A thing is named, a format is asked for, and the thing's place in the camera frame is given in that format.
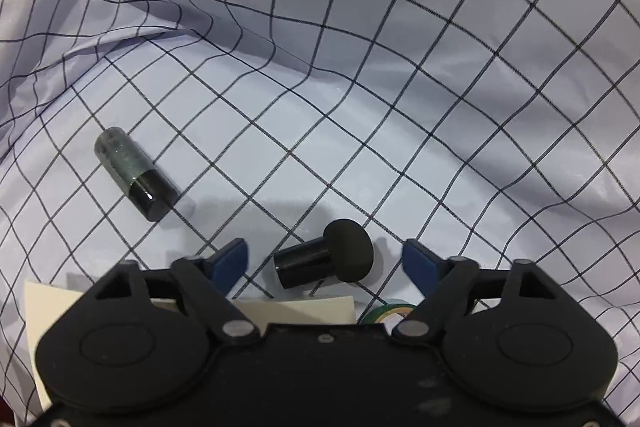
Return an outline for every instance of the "small bottle with black cap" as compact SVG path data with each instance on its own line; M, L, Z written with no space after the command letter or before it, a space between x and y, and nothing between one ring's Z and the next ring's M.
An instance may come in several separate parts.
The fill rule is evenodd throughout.
M273 262L286 289L332 275L343 282L356 282L373 266L373 245L360 224L336 219L325 227L322 237L276 252Z
M103 131L95 141L94 152L148 221L160 221L178 201L174 185L120 127Z

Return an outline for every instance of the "checkered fabric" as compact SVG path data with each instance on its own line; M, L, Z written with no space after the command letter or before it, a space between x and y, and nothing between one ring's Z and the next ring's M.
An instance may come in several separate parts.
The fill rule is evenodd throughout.
M38 413L26 280L85 289L235 237L233 298L420 296L405 238L537 261L615 338L606 403L640 413L640 0L0 0L0 391ZM180 188L145 221L98 166L124 128ZM354 285L283 291L273 251L332 219Z

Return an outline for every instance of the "sheet of paper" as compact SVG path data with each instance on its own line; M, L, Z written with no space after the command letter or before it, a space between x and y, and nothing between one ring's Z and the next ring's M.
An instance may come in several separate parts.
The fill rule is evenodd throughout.
M27 342L29 357L36 381L38 397L43 409L51 405L42 380L35 367L34 355L43 334L78 300L82 292L55 288L46 284L26 282ZM232 301L249 320L264 333L268 323L280 324L353 324L355 308L353 297L305 299L300 301ZM171 309L171 302L156 301L156 305Z

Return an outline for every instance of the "black bottle cap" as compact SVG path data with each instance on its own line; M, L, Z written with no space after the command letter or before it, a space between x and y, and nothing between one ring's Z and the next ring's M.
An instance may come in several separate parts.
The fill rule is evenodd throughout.
M155 169L140 174L129 187L129 200L148 221L160 221L178 201L178 192Z
M336 219L326 226L322 237L276 252L273 262L287 289L332 275L343 282L356 282L373 266L373 245L361 225Z

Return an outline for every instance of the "black cylindrical handle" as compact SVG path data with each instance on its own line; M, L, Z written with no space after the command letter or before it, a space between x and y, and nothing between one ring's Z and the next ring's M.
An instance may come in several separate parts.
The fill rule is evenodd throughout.
M326 279L335 272L324 237L276 252L273 263L278 279L286 289Z

